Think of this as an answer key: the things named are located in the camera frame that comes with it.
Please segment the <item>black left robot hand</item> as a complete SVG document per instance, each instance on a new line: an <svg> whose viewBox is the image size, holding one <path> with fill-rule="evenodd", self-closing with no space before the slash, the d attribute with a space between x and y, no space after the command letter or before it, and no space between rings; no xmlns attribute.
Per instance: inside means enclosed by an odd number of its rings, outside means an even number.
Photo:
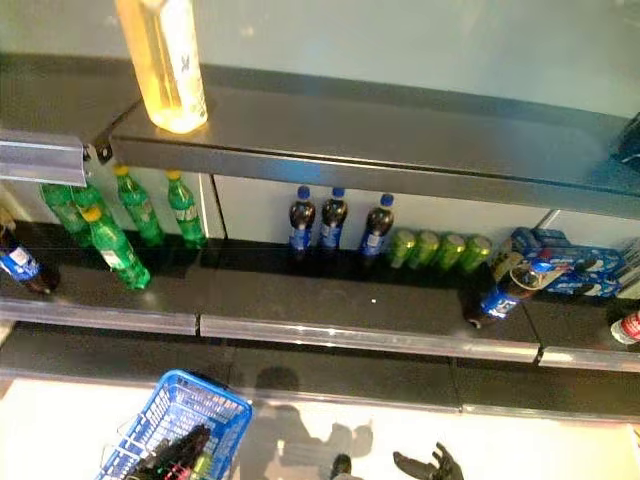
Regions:
<svg viewBox="0 0 640 480"><path fill-rule="evenodd" d="M151 455L138 462L126 479L189 479L210 435L211 429L201 424L171 443L163 440Z"/></svg>

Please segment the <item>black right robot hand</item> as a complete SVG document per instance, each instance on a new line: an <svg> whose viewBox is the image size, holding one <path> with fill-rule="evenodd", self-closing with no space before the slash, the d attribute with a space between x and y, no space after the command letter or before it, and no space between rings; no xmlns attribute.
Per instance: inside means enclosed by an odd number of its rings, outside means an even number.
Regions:
<svg viewBox="0 0 640 480"><path fill-rule="evenodd" d="M437 442L432 452L434 463L407 457L400 452L393 453L396 467L406 475L417 480L463 480L462 468L446 447Z"/></svg>

